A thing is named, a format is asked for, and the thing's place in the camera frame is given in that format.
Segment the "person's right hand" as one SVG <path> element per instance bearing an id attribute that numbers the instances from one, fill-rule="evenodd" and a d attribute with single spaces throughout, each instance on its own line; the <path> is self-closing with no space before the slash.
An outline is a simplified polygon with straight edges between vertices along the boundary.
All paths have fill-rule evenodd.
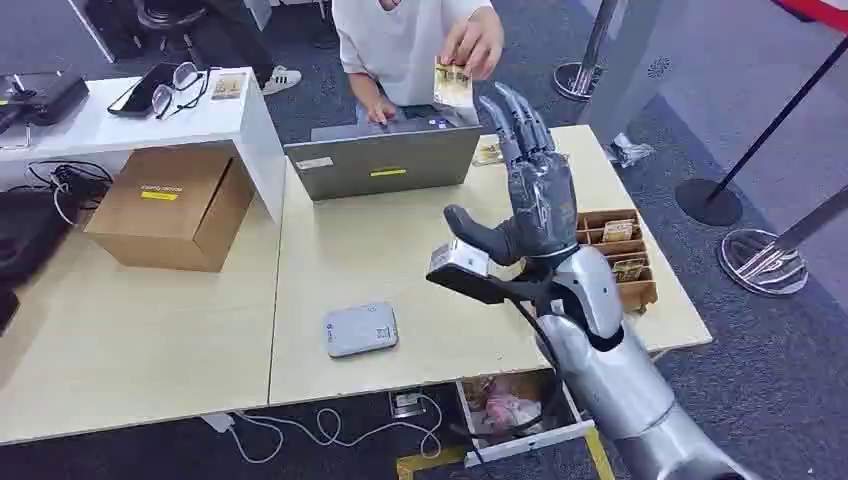
<path id="1" fill-rule="evenodd" d="M 382 95 L 368 100 L 364 109 L 366 119 L 378 125 L 386 126 L 396 116 L 396 107 Z"/>

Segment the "person's left hand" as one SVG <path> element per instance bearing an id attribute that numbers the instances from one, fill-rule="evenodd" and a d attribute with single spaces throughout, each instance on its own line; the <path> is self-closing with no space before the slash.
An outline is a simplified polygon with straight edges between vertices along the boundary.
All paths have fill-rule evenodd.
<path id="1" fill-rule="evenodd" d="M 496 10 L 481 6 L 452 26 L 438 59 L 443 65 L 462 67 L 473 80 L 487 80 L 501 58 L 503 44 L 504 31 Z"/>

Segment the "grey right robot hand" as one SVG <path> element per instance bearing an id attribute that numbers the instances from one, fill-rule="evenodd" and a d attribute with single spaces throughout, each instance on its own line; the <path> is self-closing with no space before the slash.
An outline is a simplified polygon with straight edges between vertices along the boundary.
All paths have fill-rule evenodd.
<path id="1" fill-rule="evenodd" d="M 458 205 L 444 208 L 455 237 L 502 266 L 522 258 L 557 256 L 577 248 L 576 193 L 569 161 L 539 112 L 518 91 L 496 82 L 509 111 L 486 96 L 479 101 L 495 123 L 507 170 L 512 216 L 493 228 Z"/>

